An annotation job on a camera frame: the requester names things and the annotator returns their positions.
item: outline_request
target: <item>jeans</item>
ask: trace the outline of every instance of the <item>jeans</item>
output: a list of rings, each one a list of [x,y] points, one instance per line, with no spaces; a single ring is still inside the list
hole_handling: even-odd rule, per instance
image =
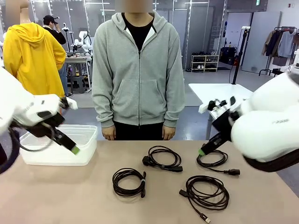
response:
[[[67,88],[67,73],[66,73],[65,64],[63,64],[61,70],[59,70],[58,72],[59,72],[62,86],[64,88],[64,94],[67,95],[69,94],[69,90]]]

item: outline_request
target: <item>yellow jacket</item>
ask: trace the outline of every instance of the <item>yellow jacket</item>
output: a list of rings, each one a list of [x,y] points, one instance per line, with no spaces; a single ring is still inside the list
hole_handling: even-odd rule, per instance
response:
[[[3,46],[5,69],[33,95],[64,97],[58,70],[65,50],[50,32],[35,23],[14,25],[7,31]]]

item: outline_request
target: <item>hand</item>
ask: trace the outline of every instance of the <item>hand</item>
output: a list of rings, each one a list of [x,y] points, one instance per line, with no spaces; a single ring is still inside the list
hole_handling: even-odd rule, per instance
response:
[[[116,129],[113,125],[112,127],[102,128],[103,137],[109,141],[113,141],[116,138]]]
[[[163,126],[162,138],[163,138],[163,140],[170,140],[174,137],[175,133],[176,133],[176,128],[175,127]]]
[[[57,30],[59,33],[61,33],[61,29],[60,29],[59,24],[55,24],[55,28],[56,28],[56,30]]]

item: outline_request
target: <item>beige tabletop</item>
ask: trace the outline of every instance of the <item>beige tabletop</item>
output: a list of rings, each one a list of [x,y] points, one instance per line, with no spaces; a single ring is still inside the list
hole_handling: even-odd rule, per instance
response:
[[[28,166],[19,157],[0,175],[0,223],[2,224],[204,224],[187,198],[178,194],[193,175],[209,175],[224,182],[229,191],[228,207],[210,211],[198,207],[212,224],[297,224],[299,199],[276,173],[264,173],[245,163],[227,143],[220,149],[229,154],[221,169],[238,168],[239,177],[205,170],[196,163],[203,141],[108,142],[99,141],[85,167]],[[142,158],[154,145],[164,145],[182,157],[182,173],[145,167]],[[210,155],[205,161],[216,159]],[[171,155],[157,155],[167,164]],[[121,198],[112,188],[112,175],[120,168],[147,172],[146,196]],[[134,178],[120,183],[139,185]],[[197,188],[212,190],[198,184]]]

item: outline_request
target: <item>gray hoodie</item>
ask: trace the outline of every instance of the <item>gray hoodie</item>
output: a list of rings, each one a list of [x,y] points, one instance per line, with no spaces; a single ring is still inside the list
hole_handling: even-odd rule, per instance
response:
[[[102,127],[164,122],[175,127],[185,104],[179,36],[155,12],[139,52],[121,13],[97,29],[93,44],[93,101]]]

